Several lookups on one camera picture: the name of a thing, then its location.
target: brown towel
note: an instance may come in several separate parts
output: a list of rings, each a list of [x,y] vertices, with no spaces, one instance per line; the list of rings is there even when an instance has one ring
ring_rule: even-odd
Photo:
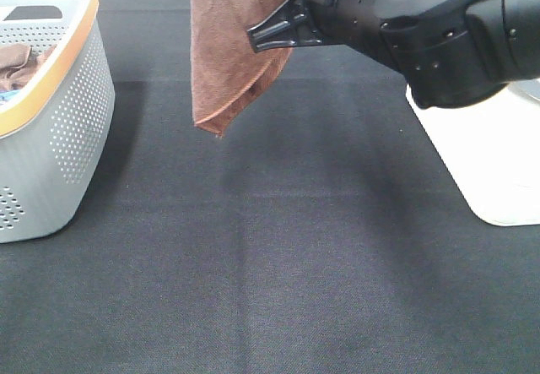
[[[283,0],[192,0],[195,125],[221,135],[274,81],[290,49],[254,53],[246,29]]]
[[[0,47],[0,91],[25,87],[53,50],[54,46],[37,56],[21,43]]]

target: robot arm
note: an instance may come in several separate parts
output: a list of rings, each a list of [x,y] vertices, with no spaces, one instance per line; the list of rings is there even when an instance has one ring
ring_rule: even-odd
[[[540,0],[286,0],[248,34],[255,51],[350,46],[403,74],[423,108],[540,77]]]

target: black tablecloth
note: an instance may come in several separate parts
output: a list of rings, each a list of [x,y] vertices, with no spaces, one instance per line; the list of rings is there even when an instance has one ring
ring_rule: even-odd
[[[99,24],[111,132],[72,223],[0,246],[2,373],[540,372],[540,227],[472,214],[401,76],[298,50],[218,139],[189,0]]]

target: laundry basket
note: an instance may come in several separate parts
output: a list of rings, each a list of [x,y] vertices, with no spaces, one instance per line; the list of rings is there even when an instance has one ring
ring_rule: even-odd
[[[41,8],[58,15],[42,18]],[[97,8],[98,0],[0,0],[0,46],[56,46],[0,104],[0,242],[61,229],[94,174],[115,99]]]

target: gray plastic basket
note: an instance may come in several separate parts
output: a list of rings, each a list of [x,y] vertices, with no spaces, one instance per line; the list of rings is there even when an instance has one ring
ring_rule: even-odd
[[[62,18],[0,22],[0,46],[57,46],[26,87],[0,105],[0,242],[46,236],[73,217],[115,99],[97,0],[0,0],[3,11],[24,6],[57,7]]]

